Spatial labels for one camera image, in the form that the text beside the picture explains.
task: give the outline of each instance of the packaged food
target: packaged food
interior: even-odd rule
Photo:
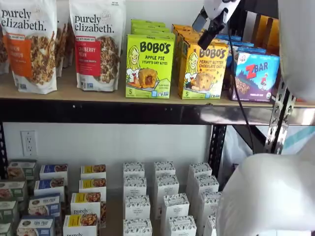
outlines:
[[[161,214],[161,235],[167,235],[166,224],[170,217],[187,216],[189,201],[185,193],[163,197]]]
[[[81,166],[81,179],[106,178],[106,166]]]
[[[8,178],[12,180],[35,179],[36,161],[12,160],[8,166]]]
[[[123,166],[125,177],[144,177],[144,164],[141,162],[126,162]]]
[[[56,0],[1,0],[3,41],[20,92],[57,90]]]
[[[127,36],[126,97],[169,98],[173,39]]]
[[[128,196],[124,201],[124,219],[149,219],[150,199],[148,195]]]
[[[204,228],[209,215],[216,215],[219,207],[221,193],[202,193],[199,197],[197,232],[203,236]]]
[[[85,179],[79,181],[79,193],[100,193],[101,201],[106,201],[106,179]]]
[[[52,216],[23,216],[16,230],[17,236],[55,236]]]
[[[124,220],[124,236],[152,236],[152,224],[150,219]]]
[[[237,52],[234,63],[235,81],[240,100],[269,102],[276,82],[280,59],[275,55]],[[232,100],[237,100],[234,88]]]
[[[160,219],[163,206],[163,197],[178,194],[179,182],[176,176],[157,176],[154,186],[153,206],[154,218]]]
[[[66,215],[63,224],[64,236],[97,236],[97,215]]]
[[[206,50],[184,40],[179,75],[182,99],[219,99],[226,67],[228,46],[212,42]]]
[[[69,4],[77,87],[89,91],[117,90],[126,25],[125,0],[115,4],[109,0],[70,0]]]

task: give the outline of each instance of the white carton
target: white carton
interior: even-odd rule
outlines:
[[[143,196],[147,194],[147,180],[145,177],[124,178],[124,199],[129,196]]]
[[[216,228],[216,216],[210,215],[207,217],[205,230],[203,233],[204,236],[217,236]]]
[[[219,182],[215,176],[199,176],[195,177],[195,187],[191,200],[191,214],[194,216],[197,221],[197,210],[198,210],[198,198],[201,193],[204,192],[218,192],[219,191]]]
[[[163,197],[178,194],[179,182],[176,176],[157,176],[154,187],[154,217],[160,219],[163,205]]]
[[[97,215],[66,215],[63,236],[97,236]]]
[[[124,219],[149,219],[150,199],[148,195],[125,197]]]
[[[124,220],[124,236],[152,236],[150,219]]]
[[[185,193],[167,195],[163,197],[161,214],[161,235],[166,235],[166,224],[170,217],[187,216],[189,201]]]
[[[195,236],[196,224],[191,215],[170,217],[167,222],[166,236]]]
[[[212,173],[212,170],[208,163],[197,163],[197,164],[189,165],[186,194],[190,202],[192,198],[194,178],[200,175],[204,175],[204,174],[210,176],[211,173]]]
[[[100,193],[101,201],[106,202],[106,179],[84,179],[79,181],[79,193]]]
[[[125,177],[144,177],[144,164],[141,162],[124,163],[124,178]]]
[[[81,179],[106,178],[106,166],[81,166]]]
[[[64,185],[68,186],[68,165],[42,165],[39,172],[40,179],[63,178]]]
[[[199,208],[197,212],[197,232],[203,235],[209,215],[216,215],[219,207],[221,193],[202,193],[199,197]]]

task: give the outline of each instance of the granola bag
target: granola bag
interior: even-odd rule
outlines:
[[[56,0],[0,0],[3,41],[20,92],[57,90]]]
[[[125,0],[70,0],[77,87],[117,90],[126,24]]]

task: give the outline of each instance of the bobo's box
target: bobo's box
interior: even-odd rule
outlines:
[[[237,52],[235,57],[235,81],[240,99],[269,102],[278,74],[279,57],[244,52]],[[234,88],[230,93],[232,100],[237,100]]]
[[[169,98],[174,40],[128,34],[126,97]]]
[[[213,42],[206,50],[184,40],[179,73],[182,99],[220,99],[228,45]]]

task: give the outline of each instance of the outlet cover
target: outlet cover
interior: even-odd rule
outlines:
[[[37,156],[36,132],[21,131],[23,156]]]

